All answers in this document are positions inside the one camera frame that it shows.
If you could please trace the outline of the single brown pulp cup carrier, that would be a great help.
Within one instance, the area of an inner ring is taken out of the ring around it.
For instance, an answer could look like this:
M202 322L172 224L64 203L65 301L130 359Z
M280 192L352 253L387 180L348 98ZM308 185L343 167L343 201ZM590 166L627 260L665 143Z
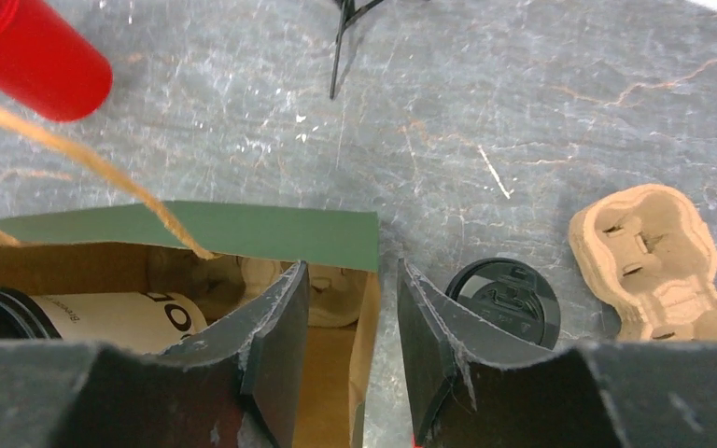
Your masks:
M148 284L153 292L179 293L192 300L209 322L257 298L291 266L289 262L218 255L201 259L188 250L154 247L148 252ZM308 325L347 326L359 318L363 273L309 265Z

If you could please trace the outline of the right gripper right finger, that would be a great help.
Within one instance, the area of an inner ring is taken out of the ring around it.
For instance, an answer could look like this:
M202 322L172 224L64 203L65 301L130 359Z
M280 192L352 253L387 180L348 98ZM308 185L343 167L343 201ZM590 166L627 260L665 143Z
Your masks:
M405 260L397 300L421 447L717 447L717 343L551 351L483 320Z

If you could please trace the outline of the black plastic cup lid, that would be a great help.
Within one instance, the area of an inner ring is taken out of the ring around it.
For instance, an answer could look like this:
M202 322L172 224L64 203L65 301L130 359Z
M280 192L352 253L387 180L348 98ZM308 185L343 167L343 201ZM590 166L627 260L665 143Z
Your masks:
M546 349L556 345L561 326L556 294L522 261L476 260L452 278L444 294L513 336Z

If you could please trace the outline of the green brown paper bag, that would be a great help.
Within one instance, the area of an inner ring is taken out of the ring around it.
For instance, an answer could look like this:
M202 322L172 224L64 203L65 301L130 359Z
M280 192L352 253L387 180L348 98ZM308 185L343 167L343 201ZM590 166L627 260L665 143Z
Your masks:
M44 295L153 292L148 252L188 250L302 261L363 273L358 320L308 325L294 439L289 447L360 447L380 308L374 213L246 204L162 202L95 151L0 107L0 127L91 169L137 203L0 221L0 287Z

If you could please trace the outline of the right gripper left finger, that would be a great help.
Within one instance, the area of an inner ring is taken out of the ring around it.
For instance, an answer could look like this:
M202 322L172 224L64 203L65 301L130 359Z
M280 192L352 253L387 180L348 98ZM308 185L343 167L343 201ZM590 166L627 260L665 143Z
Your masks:
M0 340L0 447L289 447L308 267L158 355Z

